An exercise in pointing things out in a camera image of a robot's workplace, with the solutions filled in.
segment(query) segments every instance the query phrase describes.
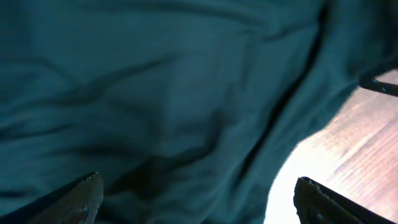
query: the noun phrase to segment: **wood grain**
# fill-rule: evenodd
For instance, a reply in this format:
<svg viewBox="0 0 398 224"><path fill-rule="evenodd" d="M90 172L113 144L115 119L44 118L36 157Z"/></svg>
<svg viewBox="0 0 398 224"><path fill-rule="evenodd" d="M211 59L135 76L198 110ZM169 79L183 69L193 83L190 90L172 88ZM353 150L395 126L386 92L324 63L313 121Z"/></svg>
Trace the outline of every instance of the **wood grain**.
<svg viewBox="0 0 398 224"><path fill-rule="evenodd" d="M398 72L380 80L398 83ZM290 155L272 186L265 223L300 223L292 202L300 176L398 223L398 98L356 90L325 129Z"/></svg>

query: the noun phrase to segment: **light wood surface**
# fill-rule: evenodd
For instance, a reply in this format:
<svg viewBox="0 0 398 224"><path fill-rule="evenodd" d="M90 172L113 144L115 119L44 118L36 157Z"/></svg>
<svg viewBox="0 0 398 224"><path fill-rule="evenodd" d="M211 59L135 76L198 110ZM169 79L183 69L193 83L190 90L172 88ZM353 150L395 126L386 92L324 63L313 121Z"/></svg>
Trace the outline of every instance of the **light wood surface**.
<svg viewBox="0 0 398 224"><path fill-rule="evenodd" d="M398 72L380 80L398 84ZM302 141L274 181L266 224L300 223L293 196L301 176L398 223L398 97L358 89L325 129Z"/></svg>

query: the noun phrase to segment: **dark green cloth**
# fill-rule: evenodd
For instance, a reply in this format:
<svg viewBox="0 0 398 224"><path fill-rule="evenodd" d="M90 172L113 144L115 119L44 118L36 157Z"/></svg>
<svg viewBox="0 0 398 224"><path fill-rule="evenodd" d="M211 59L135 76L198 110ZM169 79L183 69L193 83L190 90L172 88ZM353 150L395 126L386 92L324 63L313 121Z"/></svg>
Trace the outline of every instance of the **dark green cloth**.
<svg viewBox="0 0 398 224"><path fill-rule="evenodd" d="M0 17L0 214L97 171L98 220L262 223L294 146L398 60L398 1L2 0Z"/></svg>

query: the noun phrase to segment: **fabric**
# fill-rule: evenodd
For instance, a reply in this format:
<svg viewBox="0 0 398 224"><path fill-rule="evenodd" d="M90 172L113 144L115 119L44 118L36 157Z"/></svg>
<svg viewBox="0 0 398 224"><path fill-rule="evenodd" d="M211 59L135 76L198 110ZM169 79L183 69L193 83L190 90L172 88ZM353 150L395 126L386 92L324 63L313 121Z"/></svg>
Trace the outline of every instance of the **fabric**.
<svg viewBox="0 0 398 224"><path fill-rule="evenodd" d="M398 60L398 1L2 0L0 16L0 214L96 171L98 221L262 223L294 146Z"/></svg>

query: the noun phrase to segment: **teal fabric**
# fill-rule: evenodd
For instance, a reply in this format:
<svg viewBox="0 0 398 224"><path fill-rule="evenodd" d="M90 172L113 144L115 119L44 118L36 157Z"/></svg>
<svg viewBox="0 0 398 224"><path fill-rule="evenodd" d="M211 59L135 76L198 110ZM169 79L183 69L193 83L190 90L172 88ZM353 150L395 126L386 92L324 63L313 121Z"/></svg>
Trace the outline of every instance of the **teal fabric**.
<svg viewBox="0 0 398 224"><path fill-rule="evenodd" d="M97 171L99 221L262 223L294 146L398 60L398 1L2 0L0 16L0 214Z"/></svg>

